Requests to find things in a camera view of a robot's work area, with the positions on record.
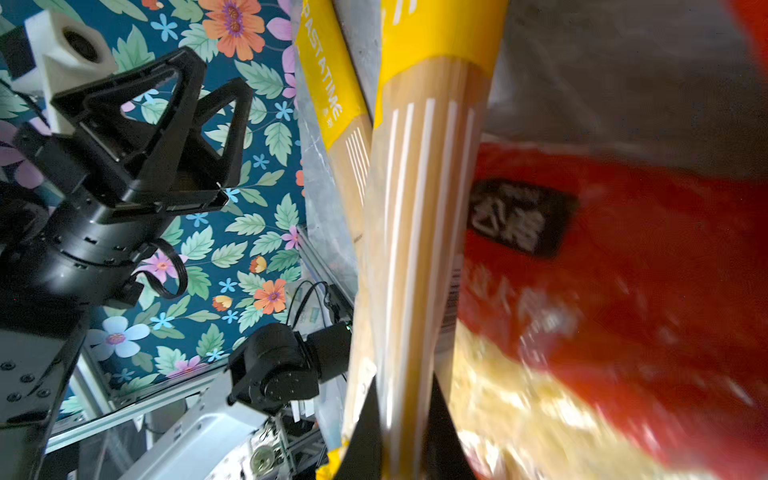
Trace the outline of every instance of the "black cable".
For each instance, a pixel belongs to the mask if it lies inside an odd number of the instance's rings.
[[[314,284],[313,284],[313,285],[310,287],[310,289],[309,289],[309,290],[307,290],[306,294],[304,295],[304,298],[301,300],[301,303],[299,304],[299,309],[296,311],[296,316],[293,318],[293,326],[291,326],[291,329],[296,329],[296,324],[299,322],[299,317],[301,316],[301,312],[304,310],[304,307],[306,306],[306,303],[309,301],[309,299],[310,299],[310,294],[312,293],[312,291],[313,291],[313,290],[315,290],[315,289],[317,288],[317,286],[318,286],[318,285],[323,285],[323,286],[326,288],[326,295],[325,295],[325,297],[324,297],[324,300],[325,300],[325,301],[323,301],[323,300],[320,300],[320,298],[319,298],[319,294],[318,294],[318,296],[317,296],[317,301],[319,302],[319,304],[320,304],[321,308],[322,308],[322,306],[323,306],[323,305],[325,305],[327,308],[330,308],[330,304],[329,304],[329,302],[328,302],[328,300],[327,300],[327,299],[328,299],[328,296],[329,296],[329,288],[328,288],[328,283],[325,283],[325,282],[317,282],[317,283],[314,283]],[[325,317],[323,317],[323,325],[325,325],[325,322],[326,322],[326,321],[325,321]]]
[[[286,321],[290,321],[290,313],[293,311],[293,302],[296,301],[296,298],[299,296],[299,290],[302,286],[304,286],[305,283],[312,283],[310,280],[304,280],[302,283],[299,283],[299,286],[293,291],[294,295],[293,298],[290,301],[290,305],[288,306],[288,316],[286,318]],[[326,294],[323,298],[323,300],[320,299],[320,294],[317,293],[317,290],[315,288],[322,284],[326,288]],[[314,283],[309,290],[307,290],[306,294],[304,294],[304,297],[301,300],[301,303],[299,304],[299,309],[296,311],[296,316],[293,318],[293,326],[291,329],[295,329],[297,323],[299,322],[299,317],[301,317],[301,312],[304,311],[304,306],[306,305],[307,301],[309,301],[309,297],[312,294],[312,291],[315,290],[315,297],[317,298],[317,304],[320,306],[320,315],[323,315],[323,308],[322,306],[325,305],[326,307],[330,308],[330,304],[328,301],[328,284],[325,282],[317,282]],[[323,326],[326,325],[326,317],[323,315]]]
[[[45,117],[45,115],[43,115],[43,110],[41,110],[41,108],[35,103],[35,101],[32,100],[29,95],[14,90],[5,80],[0,79],[0,84],[2,84],[3,87],[6,87],[14,95],[18,95],[24,101],[24,103],[26,103],[27,106],[30,107],[38,117],[40,117],[40,120],[42,120],[47,127],[51,126],[48,123],[48,119]]]
[[[165,288],[163,283],[160,280],[158,280],[155,275],[145,270],[136,272],[133,275],[131,275],[131,281],[136,280],[139,274],[143,273],[144,276],[147,278],[149,285],[152,287],[152,290],[157,292],[157,294],[162,296],[163,298],[172,300],[174,298],[178,298],[184,295],[184,292],[187,291],[187,284],[189,282],[189,277],[187,276],[187,268],[184,266],[184,261],[181,259],[181,257],[179,257],[179,254],[176,253],[176,250],[174,250],[173,246],[171,246],[171,244],[168,243],[167,241],[161,238],[157,238],[148,243],[160,249],[161,252],[165,253],[165,256],[168,257],[170,262],[174,265],[174,268],[176,269],[176,274],[179,277],[178,278],[179,289],[176,293],[169,292],[168,289]]]
[[[296,287],[296,289],[293,291],[293,298],[290,300],[290,305],[288,306],[288,316],[286,317],[286,322],[290,321],[290,313],[291,310],[293,310],[293,302],[296,301],[296,297],[299,295],[299,290],[301,290],[301,287],[304,286],[305,283],[312,283],[310,280],[304,280],[302,283],[299,283],[299,286]]]
[[[163,435],[165,435],[167,433],[167,431],[166,432],[157,432],[157,431],[149,428],[149,425],[147,425],[147,419],[146,418],[144,419],[143,427],[144,427],[144,430],[147,430],[149,433],[154,433],[155,435],[163,436]]]

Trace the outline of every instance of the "purple flower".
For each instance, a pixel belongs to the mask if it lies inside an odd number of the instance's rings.
[[[284,233],[280,238],[288,242],[286,243],[286,250],[291,250],[292,248],[298,250],[301,247],[301,239],[299,238],[299,231],[296,229],[296,225],[291,225],[289,232]]]

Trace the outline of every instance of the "plastic bag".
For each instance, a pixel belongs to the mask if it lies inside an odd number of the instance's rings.
[[[765,184],[484,144],[450,402],[478,472],[768,475],[766,202]]]

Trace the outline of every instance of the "pink flower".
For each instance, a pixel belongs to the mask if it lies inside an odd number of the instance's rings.
[[[39,118],[33,118],[29,123],[37,128],[41,134],[51,134],[51,131]],[[18,164],[16,172],[14,172],[14,178],[18,184],[24,188],[39,187],[45,180],[43,174],[20,151],[13,148],[13,136],[17,130],[7,121],[0,121],[0,167]]]
[[[179,255],[181,261],[186,263],[189,257],[186,255]],[[168,277],[178,278],[179,274],[176,272],[176,267],[172,264],[170,259],[165,256],[165,253],[157,251],[152,257],[142,260],[147,265],[141,265],[135,272],[149,272],[154,274],[161,283],[165,283]]]
[[[202,365],[200,364],[200,356],[195,355],[189,360],[179,360],[178,362],[174,363],[175,370],[167,374],[166,377],[169,379],[172,379],[176,376],[183,375],[184,373],[192,372],[204,366],[205,366],[205,363],[203,363]]]
[[[296,97],[296,77],[294,77],[292,73],[286,73],[285,76],[286,83],[289,85],[289,87],[283,90],[283,96],[285,98]]]
[[[286,243],[286,250],[290,250],[294,247],[298,249],[301,247],[301,239],[299,238],[299,231],[296,229],[296,225],[291,225],[289,232],[290,233],[284,233],[280,237],[288,242]]]
[[[293,45],[283,50],[283,72],[296,73],[296,51]]]

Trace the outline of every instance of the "yellow packaging label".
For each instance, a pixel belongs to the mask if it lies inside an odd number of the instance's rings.
[[[392,77],[427,58],[457,57],[493,76],[508,0],[382,0],[381,90]]]
[[[353,118],[368,114],[331,0],[304,0],[296,49],[330,150]]]

